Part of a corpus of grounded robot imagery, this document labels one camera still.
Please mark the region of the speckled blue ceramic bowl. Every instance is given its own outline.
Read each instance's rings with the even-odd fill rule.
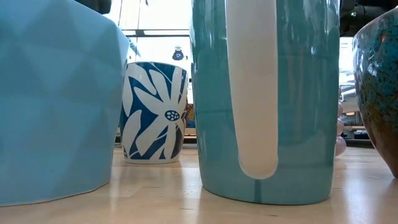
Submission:
[[[398,9],[363,27],[353,48],[363,123],[375,148],[398,177]]]

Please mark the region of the white flower petal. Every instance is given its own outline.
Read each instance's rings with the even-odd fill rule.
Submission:
[[[137,63],[131,63],[127,67],[126,76],[138,80],[150,93],[156,94],[156,89],[149,80],[148,73]]]
[[[152,81],[155,84],[156,90],[159,93],[160,98],[164,103],[168,103],[170,101],[169,91],[167,90],[167,85],[165,81],[165,77],[155,70],[149,71]]]
[[[166,159],[171,159],[172,157],[175,145],[175,135],[175,123],[172,123],[167,129],[167,137],[164,149],[164,156]]]
[[[126,116],[130,116],[130,110],[132,106],[132,91],[130,86],[130,80],[128,76],[124,77],[124,86],[123,86],[123,108]]]
[[[159,134],[166,128],[167,120],[164,116],[158,116],[152,124],[138,136],[136,144],[140,155],[144,155],[154,143]]]
[[[138,131],[141,129],[141,110],[134,112],[126,122],[122,135],[122,146],[129,155],[132,142],[135,140]]]
[[[182,68],[175,67],[172,80],[172,94],[170,97],[173,103],[177,103],[178,99],[180,98],[182,72]]]
[[[159,116],[164,116],[165,112],[165,105],[163,102],[158,100],[156,97],[144,92],[140,88],[134,87],[134,92],[138,96],[139,100],[145,105],[148,110],[150,110],[152,113],[159,115]]]

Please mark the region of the mug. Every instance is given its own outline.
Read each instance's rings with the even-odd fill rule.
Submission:
[[[127,66],[120,117],[126,162],[177,162],[185,132],[187,71],[165,63]]]
[[[217,195],[300,205],[330,195],[339,0],[193,0],[201,179]]]
[[[0,11],[0,207],[109,183],[126,36],[70,0],[0,0]]]

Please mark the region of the light blue mug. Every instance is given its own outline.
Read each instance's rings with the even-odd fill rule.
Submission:
[[[326,200],[336,141],[339,0],[193,0],[201,179],[217,195]]]

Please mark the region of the blue and white floral cup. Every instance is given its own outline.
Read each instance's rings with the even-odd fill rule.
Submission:
[[[120,117],[126,162],[177,162],[185,132],[187,71],[174,65],[127,66]]]

